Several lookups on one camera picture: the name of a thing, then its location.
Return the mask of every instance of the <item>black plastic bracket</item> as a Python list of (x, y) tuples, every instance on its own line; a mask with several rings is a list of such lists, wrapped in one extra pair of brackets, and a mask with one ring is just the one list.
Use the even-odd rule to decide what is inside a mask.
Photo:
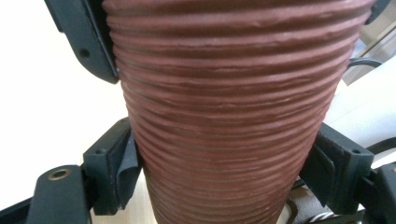
[(85, 173), (96, 180), (96, 215), (115, 215), (134, 193), (141, 160), (129, 119), (121, 119), (84, 153)]
[(117, 83), (110, 29), (102, 0), (45, 0), (60, 32), (64, 32), (79, 62), (92, 74)]
[(300, 177), (335, 214), (354, 214), (358, 180), (370, 173), (373, 159), (373, 153), (323, 123)]
[(369, 223), (396, 223), (396, 164), (381, 166), (362, 177), (355, 197), (366, 208)]
[(91, 223), (79, 166), (66, 165), (37, 179), (27, 224)]
[(0, 211), (0, 223), (25, 224), (31, 201), (29, 198)]

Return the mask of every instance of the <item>metal grommet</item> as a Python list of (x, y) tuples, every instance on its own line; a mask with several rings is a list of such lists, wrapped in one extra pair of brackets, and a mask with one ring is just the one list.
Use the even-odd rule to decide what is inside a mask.
[(49, 175), (49, 180), (60, 180), (70, 175), (70, 173), (69, 169), (56, 170)]

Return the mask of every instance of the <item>white wall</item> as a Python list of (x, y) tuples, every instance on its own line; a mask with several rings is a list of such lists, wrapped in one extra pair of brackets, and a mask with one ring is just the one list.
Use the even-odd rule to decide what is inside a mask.
[(78, 163), (127, 112), (120, 85), (79, 64), (44, 0), (6, 1), (0, 28), (2, 210), (31, 197), (42, 173)]

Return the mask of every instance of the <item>white surface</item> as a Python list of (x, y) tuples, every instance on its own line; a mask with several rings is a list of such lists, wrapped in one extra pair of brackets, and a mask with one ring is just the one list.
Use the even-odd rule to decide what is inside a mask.
[(127, 112), (120, 85), (79, 64), (44, 0), (6, 1), (0, 27), (2, 210), (31, 197), (48, 169), (79, 162)]
[[(371, 73), (343, 88), (332, 100), (325, 123), (338, 132), (369, 147), (382, 140), (396, 136), (396, 57), (376, 68)], [(378, 155), (380, 163), (395, 161)]]
[(350, 56), (351, 58), (355, 58), (355, 56), (357, 54), (359, 54), (364, 48), (366, 48), (366, 44), (364, 44), (363, 41), (361, 41), (360, 39), (358, 39), (355, 42), (355, 49), (353, 50), (352, 55)]

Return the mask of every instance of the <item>ribbed tube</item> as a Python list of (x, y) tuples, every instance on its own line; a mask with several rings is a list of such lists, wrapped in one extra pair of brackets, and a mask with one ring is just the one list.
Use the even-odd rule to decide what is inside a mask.
[(276, 223), (373, 0), (105, 0), (157, 221)]

